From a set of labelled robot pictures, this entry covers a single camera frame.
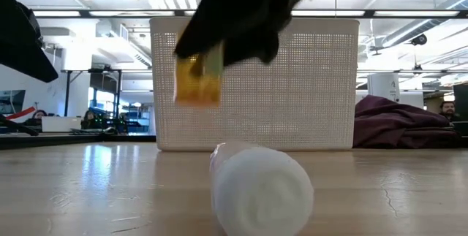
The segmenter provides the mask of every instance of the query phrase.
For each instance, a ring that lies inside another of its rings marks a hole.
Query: maroon cloth
[[[355,107],[354,148],[453,148],[460,135],[435,113],[368,95]]]

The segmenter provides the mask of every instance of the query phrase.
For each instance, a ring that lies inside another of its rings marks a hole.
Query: wooden table
[[[316,188],[301,235],[468,235],[468,151],[291,155]],[[151,143],[0,151],[1,235],[213,235],[208,157]]]

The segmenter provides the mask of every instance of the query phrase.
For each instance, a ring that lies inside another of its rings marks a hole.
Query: security camera
[[[416,45],[425,45],[427,43],[427,37],[424,34],[417,36],[416,38],[411,40],[411,44]]]

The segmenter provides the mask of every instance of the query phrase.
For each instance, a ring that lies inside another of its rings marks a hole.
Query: white plastic basket
[[[176,34],[188,21],[150,22],[159,149],[212,151],[227,140],[282,151],[352,147],[357,20],[293,19],[273,63],[252,60],[228,68],[221,106],[207,110],[173,101]]]

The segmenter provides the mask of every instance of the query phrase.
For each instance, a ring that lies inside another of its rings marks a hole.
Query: yellow object
[[[221,102],[223,43],[207,53],[175,63],[174,101],[191,107],[218,107]]]

